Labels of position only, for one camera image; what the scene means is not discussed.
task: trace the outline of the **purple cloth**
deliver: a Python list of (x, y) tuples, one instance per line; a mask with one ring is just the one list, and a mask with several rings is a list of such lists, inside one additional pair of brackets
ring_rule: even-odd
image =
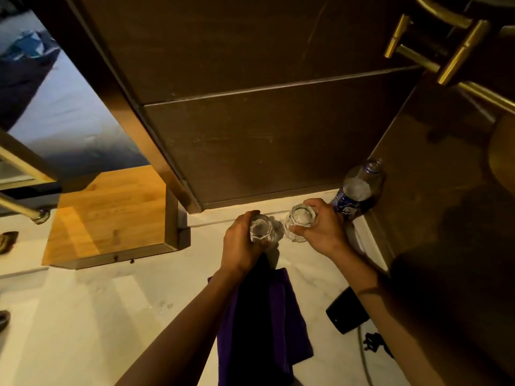
[(293, 382), (292, 366), (313, 350), (285, 268), (271, 270), (261, 255), (223, 316), (217, 344), (218, 386)]

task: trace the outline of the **blue label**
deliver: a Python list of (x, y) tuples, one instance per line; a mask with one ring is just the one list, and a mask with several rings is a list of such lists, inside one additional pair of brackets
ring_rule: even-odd
[(361, 202), (357, 202), (349, 198), (344, 194), (341, 188), (338, 190), (338, 193), (330, 204), (337, 213), (342, 213), (348, 216), (354, 215), (356, 210), (361, 206)]

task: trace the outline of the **light wood surface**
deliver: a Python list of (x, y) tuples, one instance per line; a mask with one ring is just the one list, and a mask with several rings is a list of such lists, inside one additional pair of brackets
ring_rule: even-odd
[(170, 252), (177, 242), (177, 199), (150, 165), (104, 172), (61, 195), (42, 265), (85, 268)]

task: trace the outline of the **forearm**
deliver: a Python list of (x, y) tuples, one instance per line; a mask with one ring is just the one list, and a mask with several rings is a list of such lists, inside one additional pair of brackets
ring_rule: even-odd
[(218, 270), (207, 286), (181, 311), (125, 372), (116, 386), (185, 384), (183, 371), (209, 340), (213, 327), (240, 283), (241, 276)]
[(464, 347), (428, 327), (351, 249), (333, 258), (413, 386), (504, 384), (504, 377)]

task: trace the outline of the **white countertop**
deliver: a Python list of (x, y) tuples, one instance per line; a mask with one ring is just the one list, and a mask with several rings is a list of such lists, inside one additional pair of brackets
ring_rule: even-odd
[[(328, 200), (333, 194), (313, 196)], [(79, 271), (51, 267), (0, 279), (0, 309), (12, 313), (10, 326), (0, 333), (0, 386), (112, 386), (206, 285), (220, 264), (223, 234), (238, 214), (260, 208), (263, 214), (281, 211), (271, 215), (283, 218), (303, 199), (283, 198), (189, 216), (192, 245), (179, 252), (133, 264)], [(0, 225), (9, 218), (0, 218)], [(31, 259), (40, 252), (41, 259), (39, 248), (32, 253), (23, 249)], [(343, 276), (307, 243), (283, 239), (279, 252), (277, 268), (288, 270), (315, 353), (293, 367), (296, 378), (303, 386), (370, 386), (357, 331), (340, 334), (325, 314), (348, 286)], [(363, 329), (363, 334), (375, 331), (370, 321)], [(408, 385), (383, 348), (376, 354), (365, 352), (365, 358), (373, 386)], [(217, 362), (214, 346), (199, 385), (217, 384)]]

